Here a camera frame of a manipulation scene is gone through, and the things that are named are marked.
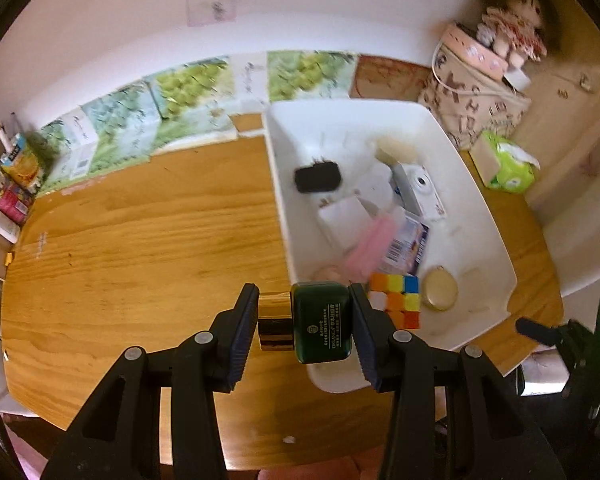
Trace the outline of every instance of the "white bottle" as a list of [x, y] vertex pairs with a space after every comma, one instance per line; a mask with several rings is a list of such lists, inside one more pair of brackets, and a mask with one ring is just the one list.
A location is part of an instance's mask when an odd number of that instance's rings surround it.
[[2, 211], [0, 211], [0, 234], [7, 238], [12, 244], [16, 243], [18, 241], [18, 236], [20, 236], [18, 224], [7, 218]]

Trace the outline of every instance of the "white cable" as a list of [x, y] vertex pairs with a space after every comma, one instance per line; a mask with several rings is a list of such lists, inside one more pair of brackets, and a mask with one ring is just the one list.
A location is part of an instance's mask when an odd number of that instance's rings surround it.
[[[483, 92], [482, 90], [480, 91], [473, 91], [473, 90], [457, 90], [455, 88], [451, 88], [451, 86], [446, 85], [442, 82], [442, 79], [440, 79], [438, 77], [438, 74], [436, 74], [436, 58], [438, 57], [438, 53], [440, 52], [440, 47], [442, 46], [442, 40], [438, 42], [438, 46], [433, 50], [433, 57], [431, 58], [431, 72], [433, 74], [433, 77], [436, 78], [436, 81], [438, 83], [440, 83], [440, 86], [442, 86], [442, 88], [446, 88], [447, 90], [452, 91], [455, 94], [458, 95], [493, 95], [493, 96], [497, 96], [497, 97], [511, 97], [511, 92]], [[513, 88], [513, 95], [516, 95], [516, 89]]]

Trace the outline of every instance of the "blue square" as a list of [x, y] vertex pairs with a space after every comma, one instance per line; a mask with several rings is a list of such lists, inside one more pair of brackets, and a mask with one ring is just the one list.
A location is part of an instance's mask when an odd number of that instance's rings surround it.
[[411, 294], [418, 294], [420, 292], [417, 276], [411, 276], [410, 274], [407, 274], [404, 277], [404, 291], [410, 292]]

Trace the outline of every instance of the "doll face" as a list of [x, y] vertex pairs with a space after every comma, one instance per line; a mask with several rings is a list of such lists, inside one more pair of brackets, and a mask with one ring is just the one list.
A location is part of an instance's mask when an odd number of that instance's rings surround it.
[[538, 0], [507, 0], [507, 7], [533, 28], [542, 26], [542, 9]]

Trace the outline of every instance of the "rubik's cube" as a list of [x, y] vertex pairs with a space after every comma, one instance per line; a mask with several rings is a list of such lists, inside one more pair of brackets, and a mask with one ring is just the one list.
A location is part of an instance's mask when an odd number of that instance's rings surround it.
[[369, 303], [384, 310], [396, 328], [420, 328], [420, 287], [416, 276], [375, 272], [368, 285]]

